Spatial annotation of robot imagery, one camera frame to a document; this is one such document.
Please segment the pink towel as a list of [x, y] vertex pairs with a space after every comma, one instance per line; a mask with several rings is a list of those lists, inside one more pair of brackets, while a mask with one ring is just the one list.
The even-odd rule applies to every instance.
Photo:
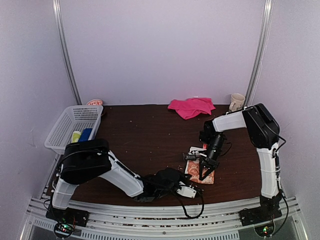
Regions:
[[167, 107], [168, 110], [174, 110], [182, 119], [189, 120], [197, 117], [199, 114], [211, 115], [216, 109], [212, 99], [207, 97], [193, 97], [186, 100], [174, 99]]

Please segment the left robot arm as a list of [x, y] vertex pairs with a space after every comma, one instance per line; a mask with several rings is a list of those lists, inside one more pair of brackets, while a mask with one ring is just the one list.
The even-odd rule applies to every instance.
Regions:
[[59, 167], [51, 211], [61, 222], [72, 218], [68, 205], [76, 188], [95, 178], [108, 181], [141, 203], [149, 203], [168, 194], [190, 199], [196, 196], [195, 188], [189, 183], [189, 175], [167, 167], [156, 174], [140, 176], [115, 156], [105, 139], [68, 144]]

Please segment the orange bunny towel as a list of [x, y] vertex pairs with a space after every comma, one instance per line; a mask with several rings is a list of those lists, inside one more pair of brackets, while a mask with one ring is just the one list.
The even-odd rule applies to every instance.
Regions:
[[[207, 146], [207, 144], [203, 144], [201, 148], [207, 149]], [[198, 184], [213, 185], [215, 181], [215, 172], [212, 172], [204, 181], [199, 180], [199, 160], [186, 161], [184, 173], [191, 175], [190, 180]]]

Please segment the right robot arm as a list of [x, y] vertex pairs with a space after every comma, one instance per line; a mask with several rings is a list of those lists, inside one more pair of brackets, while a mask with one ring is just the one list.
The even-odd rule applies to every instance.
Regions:
[[259, 220], [266, 221], [279, 209], [280, 191], [280, 126], [263, 103], [226, 113], [207, 120], [199, 133], [199, 141], [206, 150], [199, 158], [199, 178], [205, 179], [218, 168], [226, 132], [246, 130], [250, 150], [260, 167], [260, 206], [256, 210]]

